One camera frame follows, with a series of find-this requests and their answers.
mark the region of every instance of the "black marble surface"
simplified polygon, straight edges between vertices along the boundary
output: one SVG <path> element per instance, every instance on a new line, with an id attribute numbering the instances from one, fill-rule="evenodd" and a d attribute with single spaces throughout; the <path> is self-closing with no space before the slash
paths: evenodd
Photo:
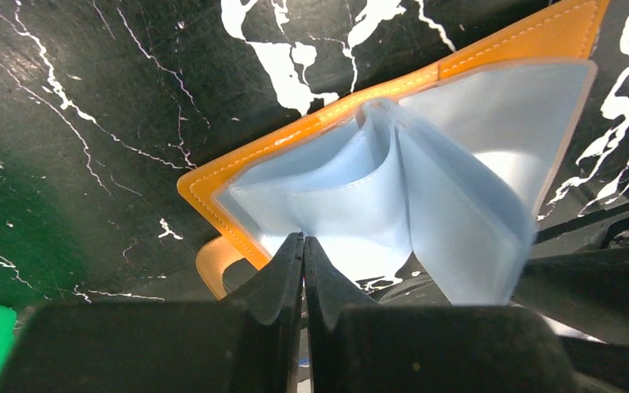
<path id="1" fill-rule="evenodd" d="M 548 3 L 0 0 L 0 304 L 210 299 L 194 258 L 218 233 L 179 176 Z M 544 228 L 629 200 L 629 1 L 610 8 Z"/>

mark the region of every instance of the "wallet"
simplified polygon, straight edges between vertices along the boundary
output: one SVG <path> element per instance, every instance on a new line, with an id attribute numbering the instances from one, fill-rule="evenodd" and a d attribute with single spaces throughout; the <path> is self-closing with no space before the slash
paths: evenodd
<path id="1" fill-rule="evenodd" d="M 559 2 L 185 174 L 180 194 L 223 234 L 197 256 L 204 281 L 224 296 L 234 260 L 259 269 L 303 232 L 351 281 L 393 276 L 413 252 L 453 304 L 505 304 L 594 80 L 583 58 L 605 5 Z"/>

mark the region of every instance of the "seam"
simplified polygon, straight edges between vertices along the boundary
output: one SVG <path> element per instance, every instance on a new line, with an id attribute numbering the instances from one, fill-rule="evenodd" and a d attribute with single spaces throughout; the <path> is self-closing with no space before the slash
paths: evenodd
<path id="1" fill-rule="evenodd" d="M 468 57 L 468 58 L 466 58 L 466 59 L 464 59 L 464 60 L 462 60 L 462 61 L 460 61 L 460 62 L 458 62 L 458 63 L 453 64 L 453 66 L 452 66 L 452 67 L 450 67 L 450 68 L 447 68 L 447 69 L 443 70 L 443 71 L 442 71 L 442 74 L 447 73 L 447 72 L 450 72 L 450 71 L 451 71 L 451 70 L 453 70 L 454 68 L 456 68 L 456 67 L 458 67 L 458 66 L 461 66 L 461 65 L 463 65 L 463 64 L 465 64 L 465 63 L 469 63 L 470 61 L 472 61 L 472 60 L 476 59 L 477 57 L 479 57 L 479 56 L 481 56 L 481 55 L 483 55 L 483 54 L 485 54 L 485 53 L 488 53 L 488 52 L 492 51 L 493 49 L 496 49 L 496 48 L 500 47 L 501 45 L 503 45 L 503 44 L 505 44 L 505 43 L 508 43 L 509 41 L 512 41 L 513 39 L 517 38 L 518 36 L 520 36 L 520 35 L 524 35 L 524 34 L 526 34 L 526 33 L 530 32 L 530 31 L 532 31 L 532 30 L 534 30 L 534 29 L 538 29 L 538 28 L 540 28 L 541 26 L 543 26 L 543 25 L 545 25 L 545 24 L 547 24 L 547 23 L 551 22 L 552 20 L 554 20 L 554 19 L 556 19 L 556 18 L 559 18 L 559 17 L 561 17 L 562 15 L 568 14 L 568 13 L 569 13 L 569 12 L 571 12 L 571 11 L 575 11 L 576 9 L 578 9 L 578 8 L 580 8 L 580 7 L 582 7 L 582 6 L 585 6 L 585 5 L 587 5 L 587 4 L 595 4 L 595 11 L 594 11 L 594 12 L 592 12 L 592 17 L 591 17 L 591 20 L 590 20 L 590 24 L 587 26 L 587 31 L 586 31 L 586 33 L 585 33 L 585 38 L 584 38 L 584 39 L 583 39 L 583 41 L 582 41 L 582 46 L 581 46 L 581 49 L 580 49 L 580 56 L 582 56 L 582 53 L 585 51 L 585 46 L 586 46 L 586 44 L 587 44 L 587 39 L 589 39 L 589 37 L 590 37 L 590 33 L 591 33 L 591 26 L 594 24 L 594 19 L 596 18 L 596 14 L 597 14 L 597 13 L 596 13 L 596 9 L 597 9 L 597 7 L 599 6 L 599 4 L 598 4 L 598 2 L 597 2 L 596 0 L 592 0 L 592 1 L 589 1 L 589 2 L 582 2 L 582 3 L 580 3 L 580 4 L 577 4 L 577 5 L 576 5 L 576 6 L 574 6 L 574 7 L 571 7 L 571 8 L 569 8 L 569 9 L 567 9 L 567 10 L 563 11 L 563 12 L 560 12 L 560 13 L 558 13 L 558 14 L 555 14 L 555 15 L 553 15 L 553 16 L 550 16 L 550 17 L 548 17 L 548 18 L 546 18 L 546 19 L 542 20 L 541 22 L 539 22 L 539 23 L 537 23 L 537 24 L 535 24 L 535 25 L 533 25 L 533 26 L 530 26 L 530 27 L 529 27 L 529 28 L 527 28 L 527 29 L 520 30 L 520 31 L 518 31 L 518 32 L 517 32 L 517 33 L 515 33 L 515 34 L 512 34 L 512 35 L 511 35 L 511 36 L 509 36 L 508 38 L 506 38 L 506 39 L 504 39 L 504 40 L 500 41 L 499 43 L 496 43 L 496 44 L 495 44 L 495 45 L 493 45 L 492 47 L 486 48 L 486 49 L 484 49 L 484 50 L 482 50 L 482 51 L 480 51 L 480 52 L 476 53 L 476 54 L 475 54 L 475 55 L 473 55 L 473 56 L 470 56 L 470 57 Z"/>
<path id="2" fill-rule="evenodd" d="M 479 53 L 477 53 L 477 54 L 475 54 L 475 55 L 473 55 L 473 56 L 471 56 L 471 57 L 469 57 L 469 58 L 467 58 L 465 60 L 462 60 L 459 63 L 454 64 L 451 68 L 443 70 L 442 74 L 444 74 L 446 72 L 449 72 L 450 70 L 452 70 L 452 69 L 454 69 L 454 68 L 456 68 L 458 66 L 461 66 L 461 65 L 463 65 L 463 64 L 465 64 L 467 62 L 470 62 L 470 61 L 474 60 L 475 58 L 481 56 L 482 54 L 490 52 L 491 50 L 493 50 L 493 49 L 495 49 L 495 48 L 497 48 L 497 47 L 499 47 L 499 46 L 501 46 L 501 45 L 503 45 L 503 44 L 505 44 L 505 43 L 507 43 L 507 42 L 509 42 L 509 41 L 511 41 L 511 40 L 513 40 L 515 38 L 517 38 L 520 35 L 524 35 L 525 33 L 529 32 L 529 31 L 537 29 L 537 28 L 541 27 L 542 25 L 551 22 L 553 19 L 560 17 L 561 15 L 565 15 L 565 14 L 567 14 L 567 13 L 569 13 L 571 11 L 574 11 L 574 10 L 576 10 L 576 9 L 586 5 L 586 4 L 592 4 L 592 3 L 595 4 L 595 11 L 592 12 L 592 17 L 591 17 L 591 20 L 590 20 L 590 24 L 587 26 L 587 31 L 585 33 L 585 38 L 582 41 L 582 46 L 581 46 L 581 49 L 580 49 L 580 56 L 582 56 L 582 53 L 584 53 L 584 51 L 585 51 L 587 40 L 589 39 L 589 36 L 591 34 L 591 27 L 594 24 L 594 20 L 595 20 L 596 15 L 597 15 L 596 11 L 597 11 L 597 8 L 599 7 L 599 3 L 596 0 L 592 0 L 592 1 L 589 1 L 589 2 L 583 2 L 583 3 L 577 4 L 576 6 L 574 6 L 572 8 L 569 8 L 569 9 L 563 11 L 563 12 L 560 12 L 559 14 L 556 14 L 554 16 L 550 16 L 550 17 L 542 20 L 541 22 L 539 22 L 539 23 L 537 23 L 537 24 L 535 24 L 533 26 L 530 26 L 527 29 L 521 30 L 521 31 L 517 32 L 516 34 L 511 35 L 510 37 L 500 41 L 499 43 L 493 45 L 492 47 L 489 47 L 489 48 L 487 48 L 487 49 L 485 49 L 483 51 L 480 51 Z M 438 62 L 436 67 L 439 68 L 440 66 L 441 66 L 441 63 Z M 422 82 L 422 81 L 424 81 L 426 79 L 429 79 L 429 78 L 433 77 L 434 75 L 437 75 L 437 73 L 438 73 L 438 69 L 435 69 L 430 74 L 424 75 L 424 76 L 419 77 L 419 78 L 414 79 L 414 80 L 411 80 L 408 83 L 402 84 L 401 86 L 398 86 L 398 87 L 392 88 L 390 90 L 387 90 L 386 92 L 384 92 L 382 94 L 398 93 L 400 90 L 406 88 L 407 86 L 409 86 L 411 84 L 417 84 L 418 82 Z M 361 98 L 359 100 L 355 100 L 354 102 L 351 102 L 348 105 L 344 105 L 344 106 L 338 108 L 337 110 L 331 112 L 331 114 L 329 114 L 327 116 L 327 118 L 336 117 L 339 114 L 341 114 L 342 112 L 348 111 L 352 106 L 359 105 L 360 102 L 362 102 L 362 101 L 363 101 L 363 98 Z M 220 168 L 218 170 L 215 170 L 215 171 L 213 171 L 213 172 L 211 172 L 209 174 L 206 174 L 203 177 L 195 180 L 192 184 L 189 185 L 189 192 L 194 196 L 194 198 L 204 207 L 204 209 L 211 216 L 213 216 L 214 219 L 216 219 L 216 221 L 218 221 L 218 223 L 225 230 L 228 231 L 228 233 L 230 233 L 230 235 L 233 237 L 233 239 L 235 239 L 238 242 L 238 244 L 240 244 L 240 246 L 242 246 L 242 248 L 244 250 L 246 250 L 247 254 L 249 254 L 250 256 L 256 257 L 256 255 L 250 250 L 250 247 L 248 245 L 246 245 L 242 240 L 240 240 L 240 238 L 235 234 L 235 232 L 233 232 L 233 230 L 230 229 L 230 227 L 228 225 L 226 225 L 225 222 L 222 219 L 220 219 L 220 217 L 218 217 L 218 215 L 194 192 L 193 188 L 196 185 L 198 185 L 200 182 L 206 180 L 207 178 L 213 177 L 213 176 L 223 172 L 224 170 L 226 170 L 226 169 L 228 169 L 228 168 L 230 168 L 232 166 L 235 166 L 239 162 L 242 162 L 242 161 L 245 161 L 245 160 L 249 160 L 253 156 L 257 156 L 257 155 L 259 155 L 259 154 L 261 154 L 261 153 L 263 153 L 265 151 L 269 151 L 269 150 L 273 149 L 274 147 L 280 146 L 282 143 L 293 139 L 294 137 L 296 137 L 297 135 L 299 135 L 301 133 L 306 133 L 307 131 L 311 130 L 312 128 L 319 127 L 321 124 L 322 124 L 322 120 L 321 120 L 321 118 L 319 118 L 319 120 L 315 124 L 312 124 L 310 127 L 307 127 L 305 129 L 302 129 L 302 130 L 298 130 L 295 133 L 292 133 L 291 135 L 288 135 L 288 136 L 286 136 L 284 138 L 280 138 L 276 142 L 268 145 L 267 147 L 261 148 L 260 150 L 255 151 L 255 152 L 251 153 L 248 156 L 244 156 L 244 157 L 242 157 L 242 158 L 240 158 L 238 160 L 235 160 L 231 164 L 227 164 L 226 166 L 224 166 L 224 167 L 222 167 L 222 168 Z"/>

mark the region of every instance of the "translucent plastic flap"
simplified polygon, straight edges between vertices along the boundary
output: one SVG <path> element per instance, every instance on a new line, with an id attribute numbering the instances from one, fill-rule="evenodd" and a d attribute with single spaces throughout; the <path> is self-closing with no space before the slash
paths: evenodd
<path id="1" fill-rule="evenodd" d="M 414 251 L 453 303 L 504 304 L 592 68 L 512 64 L 366 102 L 362 124 L 252 166 L 218 201 L 271 255 L 302 231 L 356 281 L 393 275 Z"/>

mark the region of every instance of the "orange leather edge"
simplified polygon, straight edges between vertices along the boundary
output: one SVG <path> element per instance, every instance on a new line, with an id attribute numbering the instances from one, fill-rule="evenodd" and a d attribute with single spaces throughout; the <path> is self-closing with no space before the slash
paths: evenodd
<path id="1" fill-rule="evenodd" d="M 220 208 L 213 197 L 217 191 L 227 187 L 229 182 L 248 165 L 275 151 L 292 148 L 325 132 L 329 125 L 349 118 L 354 109 L 372 98 L 401 97 L 413 91 L 426 89 L 440 79 L 496 61 L 544 56 L 586 59 L 594 45 L 608 4 L 609 0 L 558 2 L 440 61 L 400 78 L 353 93 L 312 115 L 185 174 L 177 183 L 179 194 L 215 226 L 240 254 L 257 269 L 261 269 L 268 263 L 269 257 L 240 225 Z M 222 280 L 220 290 L 224 292 Z"/>
<path id="2" fill-rule="evenodd" d="M 216 299 L 223 299 L 227 295 L 223 287 L 223 272 L 242 258 L 242 253 L 223 236 L 206 243 L 199 250 L 197 271 Z"/>

